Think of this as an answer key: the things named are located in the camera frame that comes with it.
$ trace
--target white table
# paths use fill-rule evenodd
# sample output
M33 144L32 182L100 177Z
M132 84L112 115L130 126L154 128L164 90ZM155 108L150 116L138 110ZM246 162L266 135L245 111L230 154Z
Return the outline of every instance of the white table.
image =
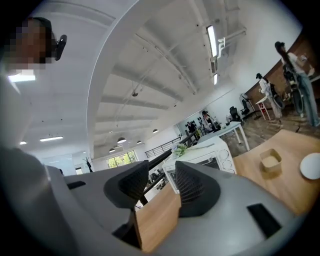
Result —
M262 99L260 99L260 100L256 103L256 105L258 105L258 107L259 107L259 109L260 109L260 111L261 111L261 114L262 114L264 120L266 120L266 118L265 118L265 114L264 114L263 110L265 110L266 114L268 115L269 120L271 120L270 115L269 115L269 113L268 113L268 110L267 110L267 108L266 108L266 106L265 106L265 103L264 103L267 99L268 99L268 97L267 97L267 96L264 96Z
M242 138L244 140L244 144L245 144L245 147L246 147L246 150L249 151L250 148L249 148L249 144L248 144L248 141L247 141L247 137L245 135L245 132L244 132L244 129L242 128L241 126L241 122L230 122L230 124L228 126L226 126L224 129L221 129L221 130L218 130L216 132L211 132L211 133L208 133L204 136L202 136L200 139L199 139L199 142L198 142L198 145L201 143L201 142L204 142L212 137L215 137L215 136L219 136L221 137L222 135L225 135L231 131L234 131L235 133L235 136L239 142L239 144L241 144L241 140L239 138L239 135L238 135L238 132L237 132L237 128L240 129L240 132L242 134Z

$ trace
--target white ceiling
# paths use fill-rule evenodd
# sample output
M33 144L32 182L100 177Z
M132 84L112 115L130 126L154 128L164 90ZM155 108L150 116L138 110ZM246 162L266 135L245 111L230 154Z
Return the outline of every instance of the white ceiling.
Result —
M96 61L109 28L134 2L52 0L35 11L33 16L51 21L57 38L62 34L68 38L59 61L37 71L36 81L17 83L31 102L34 114L24 137L24 150L46 158L88 151L89 142L94 144L91 156L94 153L97 158L102 156L99 149L115 146L119 136L131 142L128 147L134 147L138 140L148 138L147 131L156 128L152 125L154 120L192 94L213 86L206 27L214 25L216 38L236 31L240 27L238 1L157 2L158 6L171 3L158 8L160 11L146 19L126 41L111 74L100 85L101 101L92 119L88 107L93 98L89 91L95 89L92 75ZM227 67L232 64L235 50L235 45L227 49L228 64L219 70L221 77L228 76ZM138 93L136 97L132 96L133 88ZM63 139L39 141L49 136Z

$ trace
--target black chair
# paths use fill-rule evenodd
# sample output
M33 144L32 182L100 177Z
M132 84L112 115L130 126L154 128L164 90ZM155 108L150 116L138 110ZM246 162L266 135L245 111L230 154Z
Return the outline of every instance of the black chair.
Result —
M241 122L241 117L238 114L238 110L236 107L232 106L230 107L230 115L232 117L233 122Z
M242 100L242 105L244 109L241 109L241 115L244 115L245 117L249 114L250 109L247 106L247 101L245 99Z

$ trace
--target white plate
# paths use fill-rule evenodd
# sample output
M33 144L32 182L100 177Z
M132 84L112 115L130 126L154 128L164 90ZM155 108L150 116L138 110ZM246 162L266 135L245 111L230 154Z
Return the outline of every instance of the white plate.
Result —
M300 164L300 170L304 177L310 180L320 178L320 153L308 154Z

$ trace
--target blue jeans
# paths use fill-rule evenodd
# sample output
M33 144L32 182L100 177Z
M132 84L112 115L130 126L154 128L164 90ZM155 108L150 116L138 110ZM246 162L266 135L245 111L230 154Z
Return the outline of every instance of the blue jeans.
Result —
M305 73L299 73L298 76L301 79L299 89L303 94L303 105L305 107L307 120L311 126L318 126L320 120L312 84Z

